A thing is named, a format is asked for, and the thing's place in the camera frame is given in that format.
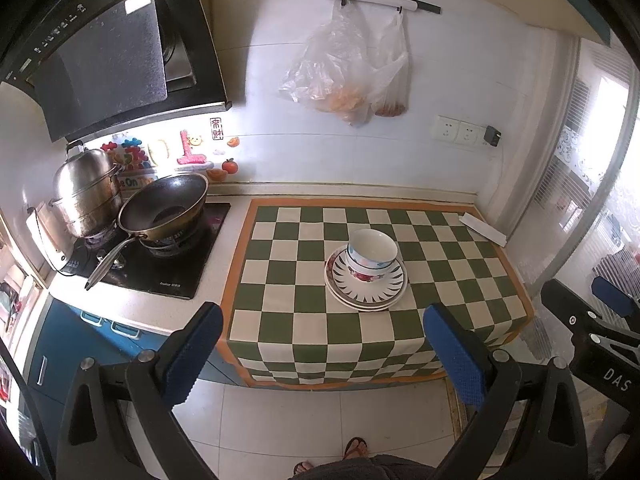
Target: metal bolt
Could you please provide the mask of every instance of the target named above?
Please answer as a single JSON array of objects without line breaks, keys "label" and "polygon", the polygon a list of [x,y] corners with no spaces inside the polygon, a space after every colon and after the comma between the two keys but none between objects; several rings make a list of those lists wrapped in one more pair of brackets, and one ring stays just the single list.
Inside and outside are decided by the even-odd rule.
[{"label": "metal bolt", "polygon": [[156,352],[153,350],[143,350],[138,354],[138,361],[141,363],[148,363],[149,361],[152,361],[154,357],[156,357]]},{"label": "metal bolt", "polygon": [[93,365],[95,365],[95,359],[93,357],[85,357],[84,359],[82,359],[82,361],[80,361],[80,367],[82,368],[82,370],[88,370]]},{"label": "metal bolt", "polygon": [[494,359],[496,361],[498,361],[499,363],[505,363],[509,360],[509,353],[505,350],[502,350],[501,348],[498,348],[497,350],[494,350],[494,353],[492,354],[494,356]]},{"label": "metal bolt", "polygon": [[566,368],[566,361],[560,356],[554,357],[554,366],[562,370],[563,368]]}]

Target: cabinet handle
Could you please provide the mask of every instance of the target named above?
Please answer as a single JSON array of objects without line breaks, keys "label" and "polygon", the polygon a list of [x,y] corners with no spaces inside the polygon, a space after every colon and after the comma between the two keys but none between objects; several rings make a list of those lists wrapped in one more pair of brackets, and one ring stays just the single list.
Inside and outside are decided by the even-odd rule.
[{"label": "cabinet handle", "polygon": [[140,339],[140,330],[126,325],[118,325],[115,321],[111,322],[111,330],[113,330],[116,334],[128,337],[129,339]]},{"label": "cabinet handle", "polygon": [[93,314],[88,314],[84,310],[80,311],[80,319],[82,319],[82,321],[84,321],[85,323],[88,323],[93,326],[102,326],[101,317],[94,316]]},{"label": "cabinet handle", "polygon": [[38,382],[36,383],[38,386],[42,386],[44,381],[44,373],[47,371],[47,356],[42,356],[42,364],[40,365],[40,374],[38,375]]}]

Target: white plate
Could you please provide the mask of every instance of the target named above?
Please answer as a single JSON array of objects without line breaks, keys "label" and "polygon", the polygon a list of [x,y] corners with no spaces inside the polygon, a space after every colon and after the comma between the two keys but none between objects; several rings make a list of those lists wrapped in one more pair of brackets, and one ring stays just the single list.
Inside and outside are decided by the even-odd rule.
[{"label": "white plate", "polygon": [[324,266],[324,282],[341,302],[356,310],[385,310],[402,298],[408,280],[402,261],[396,259],[390,271],[375,282],[361,282],[346,267],[346,246],[334,251]]}]

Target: black glass cooktop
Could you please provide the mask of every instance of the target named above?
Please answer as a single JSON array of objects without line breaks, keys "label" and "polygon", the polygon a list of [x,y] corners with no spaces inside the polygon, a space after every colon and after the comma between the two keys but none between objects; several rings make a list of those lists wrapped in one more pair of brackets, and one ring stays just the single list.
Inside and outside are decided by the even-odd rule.
[{"label": "black glass cooktop", "polygon": [[[123,264],[122,268],[111,267],[102,281],[152,294],[184,300],[192,299],[198,290],[200,277],[213,243],[230,208],[231,204],[228,203],[205,204],[201,220],[204,227],[198,234],[199,241],[190,244],[186,252],[177,256],[153,256],[139,241],[129,244],[118,259],[119,263]],[[79,239],[69,263],[62,272],[88,278],[98,265],[98,252],[100,250],[109,252],[125,238],[127,238],[126,232],[117,230],[99,248],[89,248],[84,239]]]}]

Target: foot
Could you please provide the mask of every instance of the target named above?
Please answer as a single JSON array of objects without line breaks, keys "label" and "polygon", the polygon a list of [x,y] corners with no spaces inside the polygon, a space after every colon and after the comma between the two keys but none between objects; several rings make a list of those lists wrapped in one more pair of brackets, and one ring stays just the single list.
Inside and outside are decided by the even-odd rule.
[{"label": "foot", "polygon": [[354,438],[347,450],[344,453],[343,460],[348,460],[350,458],[358,458],[358,457],[367,457],[369,456],[369,449],[367,449],[367,443],[364,440],[359,438]]},{"label": "foot", "polygon": [[310,469],[313,469],[314,467],[309,463],[309,462],[300,462],[299,464],[296,464],[296,466],[293,468],[293,475],[299,475],[300,473],[303,473],[305,471],[309,471]]}]

